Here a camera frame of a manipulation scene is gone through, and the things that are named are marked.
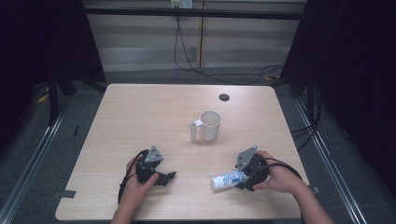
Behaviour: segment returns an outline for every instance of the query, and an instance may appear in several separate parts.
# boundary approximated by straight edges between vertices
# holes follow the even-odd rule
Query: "power outlet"
[[[181,8],[181,0],[171,0],[171,8]]]
[[[192,0],[181,0],[182,8],[192,8]]]

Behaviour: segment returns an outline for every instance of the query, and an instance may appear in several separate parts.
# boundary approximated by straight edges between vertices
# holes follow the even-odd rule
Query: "person's left hand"
[[[128,172],[128,168],[131,166],[132,161],[133,160],[130,160],[126,165],[126,172]],[[128,175],[131,175],[131,177],[125,185],[119,208],[114,214],[111,223],[130,223],[134,215],[134,211],[145,200],[149,190],[159,177],[159,174],[156,173],[152,175],[146,183],[142,184],[137,179],[135,165],[132,167],[131,172]]]

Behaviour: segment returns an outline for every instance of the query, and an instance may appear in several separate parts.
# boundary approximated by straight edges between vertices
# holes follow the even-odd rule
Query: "light wood table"
[[[221,101],[222,93],[230,100]],[[190,123],[206,110],[221,114],[218,138],[192,142]],[[156,170],[177,175],[166,187],[153,187],[136,220],[300,217],[287,193],[210,186],[212,177],[231,171],[236,155],[253,146],[291,165],[308,183],[272,88],[146,84],[108,86],[66,187],[77,193],[61,199],[56,217],[111,219],[126,163],[152,145],[164,155]]]

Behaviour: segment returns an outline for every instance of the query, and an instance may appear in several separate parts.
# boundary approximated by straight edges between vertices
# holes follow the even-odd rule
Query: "round black grommet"
[[[226,101],[229,101],[229,100],[230,100],[230,96],[229,96],[228,94],[223,93],[223,94],[221,94],[221,95],[219,96],[219,99],[220,99],[221,101],[226,102]]]

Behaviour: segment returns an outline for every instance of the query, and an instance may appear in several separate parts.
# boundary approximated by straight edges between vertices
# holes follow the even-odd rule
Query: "mug handle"
[[[202,121],[200,119],[194,121],[191,125],[191,141],[195,142],[196,138],[197,138],[197,127],[203,125]]]

